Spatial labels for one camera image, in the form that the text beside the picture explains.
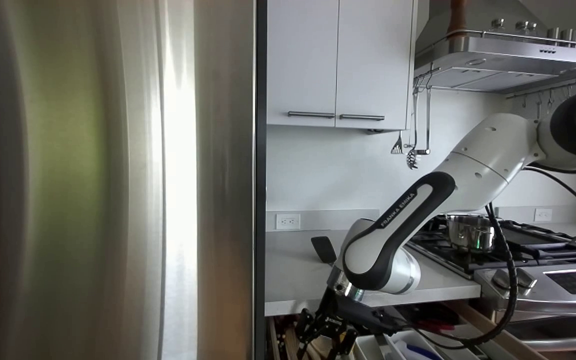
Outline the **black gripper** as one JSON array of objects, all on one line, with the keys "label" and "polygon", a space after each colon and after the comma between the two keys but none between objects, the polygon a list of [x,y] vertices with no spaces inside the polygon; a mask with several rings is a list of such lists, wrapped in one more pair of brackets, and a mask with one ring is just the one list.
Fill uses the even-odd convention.
[{"label": "black gripper", "polygon": [[407,323],[327,289],[315,316],[315,330],[335,335],[348,328],[360,335],[397,335],[407,328]]}]

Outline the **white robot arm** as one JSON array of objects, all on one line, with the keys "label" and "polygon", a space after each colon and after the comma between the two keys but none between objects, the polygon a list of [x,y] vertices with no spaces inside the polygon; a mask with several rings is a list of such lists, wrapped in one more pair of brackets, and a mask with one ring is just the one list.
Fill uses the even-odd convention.
[{"label": "white robot arm", "polygon": [[480,211],[526,167],[576,173],[576,95],[542,123],[509,113],[482,120],[385,214],[357,221],[333,265],[315,328],[338,325],[341,330],[394,335],[398,326],[364,307],[363,293],[415,291],[420,267],[407,242],[439,214]]}]

